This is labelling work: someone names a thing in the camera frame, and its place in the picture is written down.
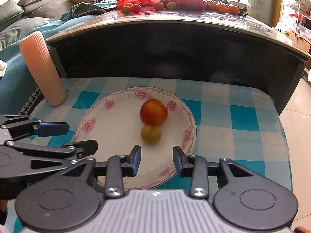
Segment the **small yellow-green fruit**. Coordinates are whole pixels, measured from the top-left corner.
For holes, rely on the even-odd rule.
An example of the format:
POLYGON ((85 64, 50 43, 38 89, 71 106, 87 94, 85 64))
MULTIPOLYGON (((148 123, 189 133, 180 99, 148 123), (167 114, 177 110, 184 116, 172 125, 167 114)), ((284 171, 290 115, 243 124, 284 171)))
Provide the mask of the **small yellow-green fruit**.
POLYGON ((162 132, 160 128, 151 125, 145 125, 141 129, 141 138, 148 144, 155 144, 160 141, 162 132))

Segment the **large red-orange tomato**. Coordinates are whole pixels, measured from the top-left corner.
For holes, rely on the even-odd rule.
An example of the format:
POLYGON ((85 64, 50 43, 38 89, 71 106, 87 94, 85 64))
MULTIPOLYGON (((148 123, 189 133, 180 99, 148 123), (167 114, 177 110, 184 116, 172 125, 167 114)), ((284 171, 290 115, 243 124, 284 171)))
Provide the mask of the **large red-orange tomato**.
POLYGON ((145 125, 160 126, 168 117, 168 110, 157 99, 147 100, 140 109, 140 118, 145 125))

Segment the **teal houndstooth-trimmed blanket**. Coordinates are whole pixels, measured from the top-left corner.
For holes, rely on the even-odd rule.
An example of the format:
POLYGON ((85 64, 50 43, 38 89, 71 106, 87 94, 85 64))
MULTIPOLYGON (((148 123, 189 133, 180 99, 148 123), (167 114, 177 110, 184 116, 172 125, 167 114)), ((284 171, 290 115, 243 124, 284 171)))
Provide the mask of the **teal houndstooth-trimmed blanket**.
MULTIPOLYGON (((34 28, 24 34, 23 37, 39 31, 44 38, 49 38, 78 23, 81 23, 78 18, 68 21, 54 21, 34 28)), ((7 64, 6 72, 1 77, 1 114, 18 114, 37 84, 19 50, 19 41, 1 50, 1 60, 7 64)))

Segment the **white floral plate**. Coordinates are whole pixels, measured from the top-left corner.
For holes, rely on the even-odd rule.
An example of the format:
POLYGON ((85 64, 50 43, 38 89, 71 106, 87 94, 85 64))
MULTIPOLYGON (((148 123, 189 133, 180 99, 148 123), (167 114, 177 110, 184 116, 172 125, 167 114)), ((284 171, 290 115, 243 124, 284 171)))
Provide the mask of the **white floral plate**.
POLYGON ((196 124, 189 107, 171 92, 154 87, 131 87, 112 93, 99 100, 82 117, 74 140, 96 140, 97 162, 113 155, 128 154, 134 145, 141 146, 141 162, 134 178, 125 177, 127 189, 150 189, 165 183, 175 174, 172 158, 174 146, 186 155, 195 149, 196 124), (168 111, 160 126, 161 139, 151 145, 141 138, 144 124, 140 109, 149 99, 157 99, 168 111))

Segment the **pink ribbed cylinder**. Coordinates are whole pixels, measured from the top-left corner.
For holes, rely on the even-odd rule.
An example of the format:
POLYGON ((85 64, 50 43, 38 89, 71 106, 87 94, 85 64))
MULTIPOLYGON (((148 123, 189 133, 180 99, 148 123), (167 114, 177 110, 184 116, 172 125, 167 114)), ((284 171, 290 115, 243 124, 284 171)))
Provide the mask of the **pink ribbed cylinder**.
POLYGON ((24 37, 19 49, 26 65, 47 102, 55 107, 66 100, 66 90, 56 71, 43 34, 36 31, 24 37))

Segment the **white cloth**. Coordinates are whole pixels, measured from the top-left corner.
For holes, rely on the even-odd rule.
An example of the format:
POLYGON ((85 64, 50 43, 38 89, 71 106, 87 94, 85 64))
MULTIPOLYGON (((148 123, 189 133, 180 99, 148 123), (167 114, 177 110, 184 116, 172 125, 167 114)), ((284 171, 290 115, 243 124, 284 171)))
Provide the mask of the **white cloth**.
POLYGON ((6 69, 7 64, 4 61, 0 60, 0 78, 2 78, 5 75, 6 69))

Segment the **blue checkered tablecloth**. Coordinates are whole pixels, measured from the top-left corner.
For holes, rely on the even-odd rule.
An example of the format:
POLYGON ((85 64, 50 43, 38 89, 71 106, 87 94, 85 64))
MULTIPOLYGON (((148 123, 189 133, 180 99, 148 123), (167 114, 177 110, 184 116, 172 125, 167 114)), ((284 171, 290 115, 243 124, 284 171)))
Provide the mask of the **blue checkered tablecloth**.
MULTIPOLYGON (((193 153, 212 162, 227 156, 256 173, 290 187, 288 146, 272 99, 260 90, 208 82, 138 78, 64 79, 67 98, 59 107, 47 101, 31 117, 65 121, 66 135, 27 138, 32 145, 59 147, 73 142, 86 112, 99 100, 131 87, 154 87, 171 92, 191 110, 196 124, 193 153)), ((136 189, 132 196, 142 205, 127 210, 117 203, 104 214, 95 232, 230 232, 201 202, 186 201, 189 180, 175 174, 161 185, 136 189)))

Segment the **grey sofa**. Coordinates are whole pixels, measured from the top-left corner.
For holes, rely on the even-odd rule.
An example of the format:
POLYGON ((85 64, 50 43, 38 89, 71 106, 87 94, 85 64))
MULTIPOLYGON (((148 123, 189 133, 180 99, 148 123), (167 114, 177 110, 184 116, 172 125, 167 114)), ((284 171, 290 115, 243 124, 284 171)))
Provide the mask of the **grey sofa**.
POLYGON ((70 0, 8 0, 1 5, 1 50, 34 28, 58 21, 72 6, 70 0))

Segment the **dark coffee table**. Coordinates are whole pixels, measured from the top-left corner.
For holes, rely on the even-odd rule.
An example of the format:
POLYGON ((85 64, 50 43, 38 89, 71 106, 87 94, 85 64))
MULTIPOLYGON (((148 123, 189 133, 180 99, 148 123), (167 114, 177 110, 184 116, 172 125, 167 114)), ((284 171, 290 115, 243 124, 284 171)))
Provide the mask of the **dark coffee table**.
POLYGON ((310 54, 274 28, 216 12, 119 10, 81 20, 46 40, 67 78, 183 79, 257 88, 281 113, 310 54))

